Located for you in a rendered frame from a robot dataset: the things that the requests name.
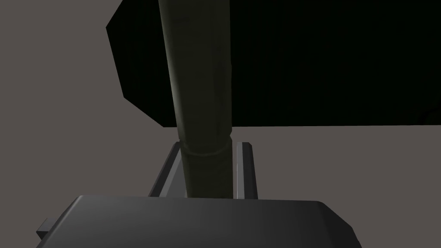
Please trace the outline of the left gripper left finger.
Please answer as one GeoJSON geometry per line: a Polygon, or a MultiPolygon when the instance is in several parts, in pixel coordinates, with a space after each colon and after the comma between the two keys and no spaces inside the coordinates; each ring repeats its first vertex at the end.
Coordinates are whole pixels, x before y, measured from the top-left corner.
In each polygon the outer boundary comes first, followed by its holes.
{"type": "Polygon", "coordinates": [[[180,142],[173,144],[166,161],[153,184],[149,197],[186,197],[186,184],[180,142]]]}

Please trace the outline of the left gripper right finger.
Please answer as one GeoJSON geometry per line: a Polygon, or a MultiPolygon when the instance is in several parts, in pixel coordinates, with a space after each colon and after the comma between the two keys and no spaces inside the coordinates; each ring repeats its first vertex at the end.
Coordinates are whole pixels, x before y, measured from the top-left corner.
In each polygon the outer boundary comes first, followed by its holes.
{"type": "Polygon", "coordinates": [[[238,142],[236,148],[236,197],[258,199],[252,145],[249,142],[238,142]]]}

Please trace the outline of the black door leaf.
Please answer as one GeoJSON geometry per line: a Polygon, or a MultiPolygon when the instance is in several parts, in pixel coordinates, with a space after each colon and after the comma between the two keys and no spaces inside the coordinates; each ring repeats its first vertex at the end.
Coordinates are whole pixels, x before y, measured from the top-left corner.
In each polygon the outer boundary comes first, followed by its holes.
{"type": "MultiPolygon", "coordinates": [[[[106,26],[123,96],[177,127],[158,0],[106,26]]],[[[441,0],[230,0],[232,127],[441,125],[441,0]]]]}

